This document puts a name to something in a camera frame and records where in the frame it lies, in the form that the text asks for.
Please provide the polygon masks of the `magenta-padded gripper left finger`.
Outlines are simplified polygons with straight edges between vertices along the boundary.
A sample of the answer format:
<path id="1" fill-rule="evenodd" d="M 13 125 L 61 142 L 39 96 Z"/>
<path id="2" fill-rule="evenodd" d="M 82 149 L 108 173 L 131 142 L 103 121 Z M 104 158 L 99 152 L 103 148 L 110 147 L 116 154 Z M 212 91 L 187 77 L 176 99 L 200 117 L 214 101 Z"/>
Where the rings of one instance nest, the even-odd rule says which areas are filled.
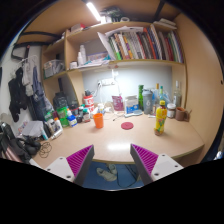
<path id="1" fill-rule="evenodd" d="M 46 168 L 46 171 L 82 186 L 93 156 L 94 146 L 90 145 L 67 158 L 57 158 Z"/>

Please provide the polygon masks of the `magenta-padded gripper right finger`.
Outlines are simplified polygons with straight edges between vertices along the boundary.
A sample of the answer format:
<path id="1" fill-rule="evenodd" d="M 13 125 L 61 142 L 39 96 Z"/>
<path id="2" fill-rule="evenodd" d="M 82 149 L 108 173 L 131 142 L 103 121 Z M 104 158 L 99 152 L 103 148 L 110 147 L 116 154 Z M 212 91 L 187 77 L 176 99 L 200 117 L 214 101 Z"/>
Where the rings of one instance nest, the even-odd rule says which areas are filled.
<path id="1" fill-rule="evenodd" d="M 167 154 L 157 155 L 135 144 L 130 146 L 130 154 L 144 185 L 182 169 L 182 166 Z"/>

